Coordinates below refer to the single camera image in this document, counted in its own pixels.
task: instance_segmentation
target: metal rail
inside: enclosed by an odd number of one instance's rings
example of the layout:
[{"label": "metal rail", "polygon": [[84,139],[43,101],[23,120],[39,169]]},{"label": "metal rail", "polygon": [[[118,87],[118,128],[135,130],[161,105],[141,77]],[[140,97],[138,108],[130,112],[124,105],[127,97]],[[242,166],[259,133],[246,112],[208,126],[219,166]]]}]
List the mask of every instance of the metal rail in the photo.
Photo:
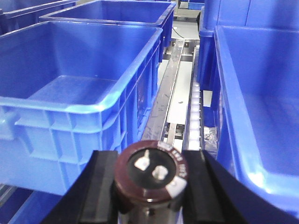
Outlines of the metal rail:
[{"label": "metal rail", "polygon": [[184,39],[177,39],[141,140],[163,140],[171,97],[178,77]]}]

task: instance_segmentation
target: blue plastic crate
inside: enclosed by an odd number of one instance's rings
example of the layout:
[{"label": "blue plastic crate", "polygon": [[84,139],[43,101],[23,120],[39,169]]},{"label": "blue plastic crate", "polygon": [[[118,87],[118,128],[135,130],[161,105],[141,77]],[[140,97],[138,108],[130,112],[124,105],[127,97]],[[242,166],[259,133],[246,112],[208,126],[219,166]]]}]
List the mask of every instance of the blue plastic crate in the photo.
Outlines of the blue plastic crate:
[{"label": "blue plastic crate", "polygon": [[175,3],[160,1],[96,0],[40,17],[40,21],[60,20],[105,24],[153,26],[163,29],[160,57],[171,41]]},{"label": "blue plastic crate", "polygon": [[0,182],[62,195],[93,150],[138,141],[161,32],[50,21],[2,35]]},{"label": "blue plastic crate", "polygon": [[61,196],[17,188],[0,207],[1,224],[39,224]]},{"label": "blue plastic crate", "polygon": [[204,27],[216,25],[299,30],[297,0],[206,0]]},{"label": "blue plastic crate", "polygon": [[58,195],[34,191],[8,224],[40,224],[60,199]]},{"label": "blue plastic crate", "polygon": [[192,0],[189,1],[188,9],[201,10],[201,7],[203,7],[205,5],[205,3],[195,2],[196,0],[193,0],[193,1],[194,2],[192,2]]},{"label": "blue plastic crate", "polygon": [[299,33],[217,26],[215,39],[217,160],[299,217]]},{"label": "blue plastic crate", "polygon": [[213,90],[213,78],[217,66],[216,50],[214,43],[214,32],[204,28],[203,18],[205,15],[205,7],[201,10],[199,21],[199,62],[197,81],[200,83],[201,90]]},{"label": "blue plastic crate", "polygon": [[27,27],[38,17],[74,6],[78,0],[0,0],[0,34]]}]

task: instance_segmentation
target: crate rim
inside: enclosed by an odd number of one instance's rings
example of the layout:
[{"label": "crate rim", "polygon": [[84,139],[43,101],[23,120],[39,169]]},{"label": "crate rim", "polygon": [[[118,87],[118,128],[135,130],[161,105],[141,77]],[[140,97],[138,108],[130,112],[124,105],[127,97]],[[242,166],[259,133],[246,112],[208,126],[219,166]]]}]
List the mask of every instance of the crate rim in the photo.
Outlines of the crate rim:
[{"label": "crate rim", "polygon": [[34,13],[34,12],[42,10],[42,9],[52,8],[55,6],[65,5],[68,3],[74,3],[77,1],[79,1],[79,0],[59,0],[59,1],[54,1],[54,2],[49,2],[46,4],[38,5],[38,6],[21,8],[21,9],[17,9],[17,10],[10,11],[10,12],[3,12],[3,10],[0,8],[0,19],[11,19],[11,18],[21,16],[24,14]]},{"label": "crate rim", "polygon": [[[93,4],[95,2],[98,1],[115,1],[115,2],[122,2],[122,3],[126,3],[126,2],[134,2],[135,4],[145,4],[145,3],[150,3],[150,4],[168,4],[169,6],[167,7],[167,9],[163,12],[162,15],[160,15],[160,17],[158,18],[158,20],[156,22],[137,22],[137,21],[116,21],[116,20],[95,20],[95,19],[78,19],[78,18],[65,18],[65,17],[52,17],[55,14],[58,13],[62,13],[68,10],[72,10],[74,8],[78,8],[81,6],[85,6],[85,5],[89,5],[89,4]],[[119,24],[119,25],[151,25],[151,26],[161,26],[163,24],[163,22],[165,22],[169,16],[171,15],[171,13],[174,11],[176,6],[176,3],[174,2],[164,2],[164,1],[136,1],[136,0],[93,0],[90,2],[86,2],[84,4],[81,5],[76,5],[76,6],[72,6],[66,9],[62,9],[53,13],[49,13],[43,16],[39,17],[40,21],[47,21],[47,20],[56,20],[56,21],[62,21],[62,20],[67,20],[67,21],[84,21],[84,22],[90,22],[90,23],[98,23],[99,21],[101,23],[105,23],[105,24]]]}]

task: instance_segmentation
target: black cable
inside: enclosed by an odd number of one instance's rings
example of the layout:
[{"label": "black cable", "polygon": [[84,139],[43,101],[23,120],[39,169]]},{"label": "black cable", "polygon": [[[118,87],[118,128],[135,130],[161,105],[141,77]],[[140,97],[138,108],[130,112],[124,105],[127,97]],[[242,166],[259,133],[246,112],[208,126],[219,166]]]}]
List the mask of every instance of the black cable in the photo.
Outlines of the black cable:
[{"label": "black cable", "polygon": [[177,35],[179,35],[180,37],[184,38],[183,36],[181,36],[174,28],[172,28],[174,32],[176,32]]}]

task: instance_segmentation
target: electrolytic capacitor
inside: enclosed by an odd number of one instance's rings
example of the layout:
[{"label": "electrolytic capacitor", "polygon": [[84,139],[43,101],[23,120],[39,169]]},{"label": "electrolytic capacitor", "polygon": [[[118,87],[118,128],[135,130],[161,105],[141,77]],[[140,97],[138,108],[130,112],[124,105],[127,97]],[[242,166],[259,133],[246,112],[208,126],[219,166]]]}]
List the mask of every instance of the electrolytic capacitor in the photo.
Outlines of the electrolytic capacitor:
[{"label": "electrolytic capacitor", "polygon": [[121,224],[175,224],[187,185],[187,164],[162,141],[140,141],[119,156],[115,188]]}]

